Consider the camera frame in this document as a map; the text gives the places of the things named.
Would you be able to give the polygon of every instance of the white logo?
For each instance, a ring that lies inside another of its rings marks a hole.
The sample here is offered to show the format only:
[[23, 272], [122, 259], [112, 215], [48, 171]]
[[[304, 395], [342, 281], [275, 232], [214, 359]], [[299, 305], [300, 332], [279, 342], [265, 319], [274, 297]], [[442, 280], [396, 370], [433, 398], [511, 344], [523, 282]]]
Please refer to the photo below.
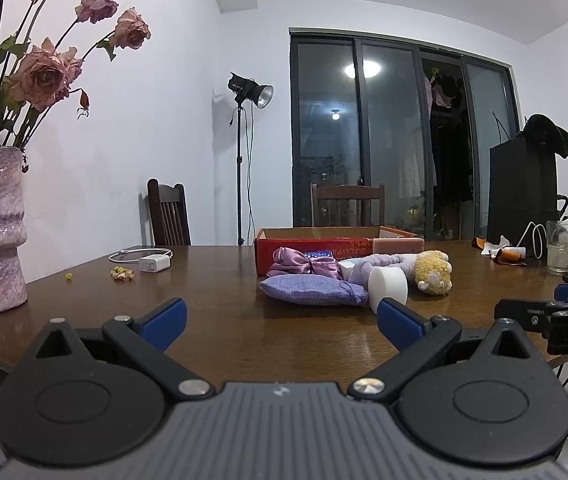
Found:
[[273, 390], [273, 393], [278, 397], [284, 397], [286, 394], [290, 393], [290, 390], [286, 386], [278, 386]]

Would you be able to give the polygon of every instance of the glass of water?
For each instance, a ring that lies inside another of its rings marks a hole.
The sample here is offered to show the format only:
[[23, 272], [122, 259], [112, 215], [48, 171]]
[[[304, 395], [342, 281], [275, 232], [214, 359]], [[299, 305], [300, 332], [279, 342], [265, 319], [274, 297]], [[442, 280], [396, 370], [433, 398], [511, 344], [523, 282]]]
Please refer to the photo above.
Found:
[[546, 268], [551, 274], [568, 272], [568, 223], [546, 222]]

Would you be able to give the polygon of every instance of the yellow plush toy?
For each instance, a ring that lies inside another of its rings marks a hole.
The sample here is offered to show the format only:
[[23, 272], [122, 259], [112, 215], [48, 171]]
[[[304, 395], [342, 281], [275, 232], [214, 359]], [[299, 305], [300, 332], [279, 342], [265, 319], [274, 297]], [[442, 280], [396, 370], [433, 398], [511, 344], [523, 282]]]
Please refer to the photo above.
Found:
[[448, 254], [441, 251], [424, 251], [415, 259], [415, 283], [417, 288], [432, 296], [442, 296], [453, 284], [450, 274], [453, 268]]

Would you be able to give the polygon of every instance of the gray ribbed panel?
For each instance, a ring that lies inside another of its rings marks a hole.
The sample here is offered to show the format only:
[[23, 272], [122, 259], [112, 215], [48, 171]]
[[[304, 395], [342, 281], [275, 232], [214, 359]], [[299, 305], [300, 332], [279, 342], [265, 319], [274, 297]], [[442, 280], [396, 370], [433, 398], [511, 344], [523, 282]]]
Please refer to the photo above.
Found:
[[448, 464], [410, 442], [384, 406], [346, 399], [333, 383], [229, 383], [213, 399], [178, 405], [151, 441], [122, 459], [74, 470], [13, 460], [0, 471], [0, 480], [71, 479], [568, 480], [568, 473], [552, 462], [519, 472]]

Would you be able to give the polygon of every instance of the cardboard box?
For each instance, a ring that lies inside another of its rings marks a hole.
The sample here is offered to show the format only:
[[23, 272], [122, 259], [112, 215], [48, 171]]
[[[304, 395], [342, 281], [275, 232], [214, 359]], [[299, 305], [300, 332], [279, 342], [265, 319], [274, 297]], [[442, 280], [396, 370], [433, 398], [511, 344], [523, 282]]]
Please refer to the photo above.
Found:
[[374, 253], [421, 253], [424, 240], [391, 227], [293, 227], [260, 229], [253, 242], [255, 268], [263, 276], [273, 264], [273, 253], [290, 247], [303, 253], [332, 251], [336, 260]]

